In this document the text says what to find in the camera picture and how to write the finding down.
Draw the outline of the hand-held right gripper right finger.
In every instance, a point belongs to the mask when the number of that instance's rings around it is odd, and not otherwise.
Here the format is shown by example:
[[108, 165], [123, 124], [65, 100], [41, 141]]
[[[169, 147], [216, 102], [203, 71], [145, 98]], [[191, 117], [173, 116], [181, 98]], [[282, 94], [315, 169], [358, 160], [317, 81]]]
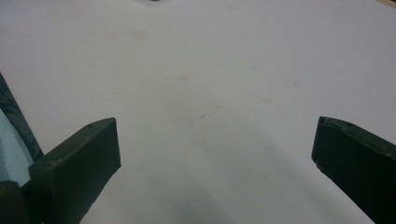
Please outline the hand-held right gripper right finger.
[[396, 145], [350, 122], [321, 117], [311, 158], [375, 224], [396, 224]]

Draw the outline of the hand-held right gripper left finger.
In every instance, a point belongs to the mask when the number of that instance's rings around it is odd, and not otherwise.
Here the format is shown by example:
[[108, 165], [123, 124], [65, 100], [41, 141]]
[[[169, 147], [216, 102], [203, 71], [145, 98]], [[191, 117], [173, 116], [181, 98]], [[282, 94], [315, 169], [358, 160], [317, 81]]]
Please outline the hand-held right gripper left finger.
[[78, 224], [120, 168], [117, 122], [90, 123], [29, 167], [31, 224]]

